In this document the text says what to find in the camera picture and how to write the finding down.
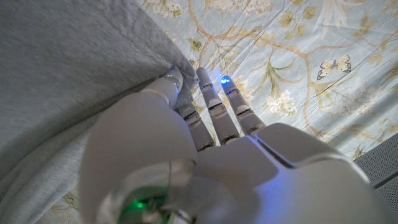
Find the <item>gray fabric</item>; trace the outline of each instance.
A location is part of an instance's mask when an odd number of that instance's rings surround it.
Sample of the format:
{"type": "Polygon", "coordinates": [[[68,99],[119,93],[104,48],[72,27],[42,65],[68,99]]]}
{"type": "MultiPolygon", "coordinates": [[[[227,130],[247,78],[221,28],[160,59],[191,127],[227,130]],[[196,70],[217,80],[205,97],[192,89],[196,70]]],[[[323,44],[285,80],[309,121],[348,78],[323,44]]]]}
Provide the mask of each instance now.
{"type": "Polygon", "coordinates": [[[99,112],[189,61],[135,1],[0,2],[0,223],[34,223],[77,180],[99,112]]]}

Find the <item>gray cloth fold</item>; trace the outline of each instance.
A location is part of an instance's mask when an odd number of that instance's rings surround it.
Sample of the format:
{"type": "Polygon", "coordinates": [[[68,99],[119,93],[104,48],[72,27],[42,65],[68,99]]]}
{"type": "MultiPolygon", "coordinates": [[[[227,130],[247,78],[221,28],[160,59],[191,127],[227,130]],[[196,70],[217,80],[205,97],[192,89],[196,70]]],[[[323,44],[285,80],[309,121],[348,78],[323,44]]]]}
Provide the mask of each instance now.
{"type": "Polygon", "coordinates": [[[176,65],[194,69],[133,0],[0,2],[0,223],[34,223],[77,184],[98,113],[176,65]]]}

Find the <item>green led light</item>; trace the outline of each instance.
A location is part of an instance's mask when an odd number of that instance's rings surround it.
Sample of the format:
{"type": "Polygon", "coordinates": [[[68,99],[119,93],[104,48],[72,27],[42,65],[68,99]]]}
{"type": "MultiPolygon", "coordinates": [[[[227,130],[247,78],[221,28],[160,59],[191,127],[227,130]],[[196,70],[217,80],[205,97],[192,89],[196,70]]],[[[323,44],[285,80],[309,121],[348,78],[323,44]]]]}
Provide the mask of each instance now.
{"type": "Polygon", "coordinates": [[[134,205],[137,207],[137,208],[144,208],[144,207],[146,207],[146,203],[143,203],[143,202],[140,202],[140,200],[135,200],[134,201],[134,205]]]}

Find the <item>leaf print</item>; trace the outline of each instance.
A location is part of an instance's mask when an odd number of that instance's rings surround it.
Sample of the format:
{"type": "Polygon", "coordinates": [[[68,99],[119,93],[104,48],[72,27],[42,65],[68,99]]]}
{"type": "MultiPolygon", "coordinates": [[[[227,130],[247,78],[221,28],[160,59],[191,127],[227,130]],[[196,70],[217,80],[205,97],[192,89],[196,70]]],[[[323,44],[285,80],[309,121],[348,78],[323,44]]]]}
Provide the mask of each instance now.
{"type": "Polygon", "coordinates": [[[370,30],[370,28],[372,28],[372,26],[374,26],[376,24],[377,21],[370,21],[369,22],[369,13],[367,11],[364,12],[362,19],[361,19],[361,26],[359,27],[359,31],[354,31],[351,33],[351,35],[353,37],[361,37],[365,34],[367,34],[370,30]]]}
{"type": "Polygon", "coordinates": [[[372,62],[376,62],[376,66],[379,66],[380,63],[383,61],[383,56],[381,56],[381,54],[376,53],[372,56],[370,56],[366,62],[372,63],[372,62]]]}
{"type": "Polygon", "coordinates": [[[350,128],[355,128],[355,129],[358,129],[358,128],[363,128],[363,124],[352,124],[351,126],[350,126],[350,128]]]}
{"type": "Polygon", "coordinates": [[[391,89],[389,90],[390,93],[395,93],[398,91],[398,84],[395,84],[391,89]]]}
{"type": "Polygon", "coordinates": [[[398,124],[394,124],[394,125],[387,127],[386,131],[393,133],[393,134],[397,133],[398,132],[398,124]]]}
{"type": "Polygon", "coordinates": [[[239,30],[239,34],[246,35],[246,34],[248,34],[248,30],[241,29],[241,30],[239,30]]]}
{"type": "Polygon", "coordinates": [[[361,150],[361,148],[358,146],[357,148],[355,148],[354,155],[353,155],[353,159],[357,159],[357,158],[359,158],[360,156],[362,156],[363,154],[365,154],[365,152],[363,152],[363,151],[361,150]]]}
{"type": "Polygon", "coordinates": [[[304,19],[312,19],[315,16],[316,10],[317,10],[316,6],[310,6],[306,8],[303,14],[304,19]]]}
{"type": "Polygon", "coordinates": [[[388,10],[391,10],[391,15],[394,17],[398,17],[398,1],[397,0],[387,0],[385,1],[386,5],[383,9],[383,14],[386,13],[388,10]]]}
{"type": "Polygon", "coordinates": [[[293,19],[293,12],[285,12],[285,14],[280,18],[279,23],[283,28],[288,28],[293,19]]]}
{"type": "Polygon", "coordinates": [[[199,52],[201,49],[201,42],[199,40],[194,40],[191,38],[188,38],[189,44],[191,45],[192,50],[195,52],[199,52]]]}
{"type": "Polygon", "coordinates": [[[251,31],[252,33],[260,31],[262,29],[262,26],[256,26],[255,28],[253,28],[253,30],[251,31]]]}
{"type": "Polygon", "coordinates": [[[304,29],[305,29],[305,24],[299,24],[295,29],[294,29],[294,35],[296,36],[303,36],[304,35],[304,29]]]}
{"type": "Polygon", "coordinates": [[[292,0],[292,3],[295,4],[296,6],[300,5],[303,0],[292,0]]]}
{"type": "Polygon", "coordinates": [[[276,38],[276,34],[275,34],[275,32],[272,32],[272,34],[271,34],[271,40],[274,41],[275,38],[276,38]]]}
{"type": "Polygon", "coordinates": [[[381,44],[380,44],[382,52],[386,50],[387,43],[388,43],[388,38],[387,37],[383,37],[381,39],[381,44]]]}
{"type": "Polygon", "coordinates": [[[392,69],[388,73],[386,79],[387,78],[391,78],[391,77],[396,76],[396,75],[398,75],[398,61],[396,61],[394,66],[392,66],[392,69]]]}
{"type": "Polygon", "coordinates": [[[191,59],[189,60],[189,63],[190,63],[193,67],[195,67],[195,66],[197,65],[197,62],[196,62],[195,59],[193,59],[193,58],[191,58],[191,59]]]}
{"type": "Polygon", "coordinates": [[[293,83],[298,83],[299,81],[301,81],[301,79],[296,80],[296,81],[290,81],[287,79],[282,78],[278,73],[276,73],[276,71],[286,71],[289,70],[293,67],[294,61],[286,66],[286,67],[282,67],[282,68],[276,68],[273,67],[270,63],[270,61],[268,60],[265,64],[261,65],[260,67],[254,68],[253,70],[251,70],[252,72],[260,70],[264,67],[266,67],[266,72],[262,78],[262,81],[260,83],[260,85],[257,87],[257,89],[254,91],[254,93],[257,93],[266,83],[267,80],[270,80],[271,82],[271,97],[274,96],[280,96],[280,88],[278,83],[275,81],[275,79],[278,79],[279,81],[283,82],[283,83],[289,83],[289,84],[293,84],[293,83]]]}
{"type": "Polygon", "coordinates": [[[292,39],[292,33],[291,32],[286,32],[285,40],[291,40],[291,39],[292,39]]]}
{"type": "Polygon", "coordinates": [[[383,125],[383,124],[385,124],[388,120],[389,120],[388,118],[384,118],[383,120],[380,121],[379,124],[380,124],[380,125],[383,125]]]}

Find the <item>robotic hand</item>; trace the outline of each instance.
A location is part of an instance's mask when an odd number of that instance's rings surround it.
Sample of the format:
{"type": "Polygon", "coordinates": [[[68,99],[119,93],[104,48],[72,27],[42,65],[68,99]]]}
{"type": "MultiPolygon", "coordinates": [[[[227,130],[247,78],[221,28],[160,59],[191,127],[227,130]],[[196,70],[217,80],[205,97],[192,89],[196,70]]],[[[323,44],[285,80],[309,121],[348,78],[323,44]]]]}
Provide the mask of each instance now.
{"type": "Polygon", "coordinates": [[[398,223],[360,168],[298,129],[266,126],[225,76],[240,138],[206,70],[197,73],[221,146],[193,105],[170,109],[178,70],[123,98],[83,155],[85,223],[398,223]]]}

